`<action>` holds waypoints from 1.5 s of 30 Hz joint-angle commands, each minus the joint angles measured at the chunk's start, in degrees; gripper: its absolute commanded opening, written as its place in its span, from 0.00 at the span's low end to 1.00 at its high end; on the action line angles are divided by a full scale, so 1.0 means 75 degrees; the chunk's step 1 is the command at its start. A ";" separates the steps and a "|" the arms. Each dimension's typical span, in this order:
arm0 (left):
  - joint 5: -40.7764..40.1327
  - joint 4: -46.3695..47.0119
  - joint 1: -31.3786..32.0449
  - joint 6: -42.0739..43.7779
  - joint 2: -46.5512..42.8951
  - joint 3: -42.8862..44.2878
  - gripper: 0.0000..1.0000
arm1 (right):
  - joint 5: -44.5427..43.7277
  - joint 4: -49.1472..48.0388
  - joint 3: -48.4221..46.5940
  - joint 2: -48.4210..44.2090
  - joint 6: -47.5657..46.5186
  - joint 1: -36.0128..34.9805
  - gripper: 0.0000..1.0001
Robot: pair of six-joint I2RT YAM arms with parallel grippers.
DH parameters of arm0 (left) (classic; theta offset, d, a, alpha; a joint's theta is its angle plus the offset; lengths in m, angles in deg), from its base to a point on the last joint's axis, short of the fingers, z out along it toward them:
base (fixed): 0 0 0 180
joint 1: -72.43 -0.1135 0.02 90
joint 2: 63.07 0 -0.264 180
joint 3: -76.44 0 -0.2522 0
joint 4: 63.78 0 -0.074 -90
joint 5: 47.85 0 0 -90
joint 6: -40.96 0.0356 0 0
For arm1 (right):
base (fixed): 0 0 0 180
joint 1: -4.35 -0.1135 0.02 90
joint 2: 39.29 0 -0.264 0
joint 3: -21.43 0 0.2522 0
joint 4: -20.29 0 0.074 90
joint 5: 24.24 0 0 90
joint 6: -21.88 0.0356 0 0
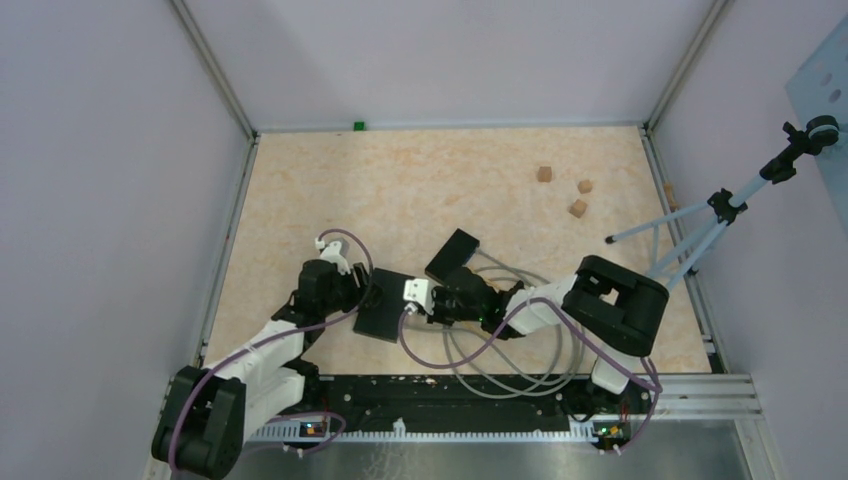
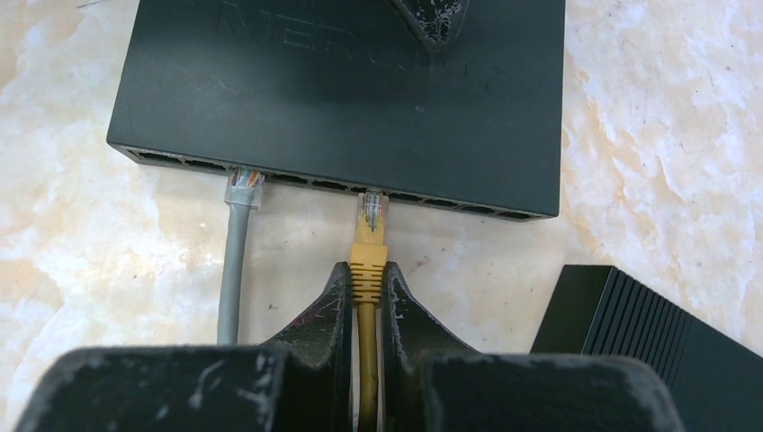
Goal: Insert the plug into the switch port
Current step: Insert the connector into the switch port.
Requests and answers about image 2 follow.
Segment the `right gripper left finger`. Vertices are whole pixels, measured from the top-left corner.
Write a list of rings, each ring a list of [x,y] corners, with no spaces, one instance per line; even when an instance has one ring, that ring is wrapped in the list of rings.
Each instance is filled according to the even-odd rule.
[[[349,431],[349,266],[259,345],[95,346],[61,356],[20,431]]]

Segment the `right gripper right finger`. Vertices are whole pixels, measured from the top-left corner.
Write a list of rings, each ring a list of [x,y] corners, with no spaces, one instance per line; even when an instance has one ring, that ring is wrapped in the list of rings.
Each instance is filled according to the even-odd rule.
[[[399,266],[382,277],[388,431],[681,431],[660,378],[618,356],[496,355],[469,346],[413,296]]]

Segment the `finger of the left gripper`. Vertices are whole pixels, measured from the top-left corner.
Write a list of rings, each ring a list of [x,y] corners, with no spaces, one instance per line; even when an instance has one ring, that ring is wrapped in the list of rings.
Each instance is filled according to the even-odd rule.
[[[439,52],[459,35],[469,0],[390,0],[424,49]]]

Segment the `black network switch box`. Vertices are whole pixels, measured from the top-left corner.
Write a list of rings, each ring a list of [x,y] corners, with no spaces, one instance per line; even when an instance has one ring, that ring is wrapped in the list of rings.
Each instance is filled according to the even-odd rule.
[[[562,1],[470,1],[430,52],[390,1],[142,1],[106,140],[141,164],[553,218],[564,24]]]

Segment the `black blue switch box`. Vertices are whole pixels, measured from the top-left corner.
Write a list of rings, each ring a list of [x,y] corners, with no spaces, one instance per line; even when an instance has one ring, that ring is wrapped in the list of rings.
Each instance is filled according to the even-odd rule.
[[[562,268],[531,351],[635,358],[687,430],[762,429],[761,356],[615,266]]]

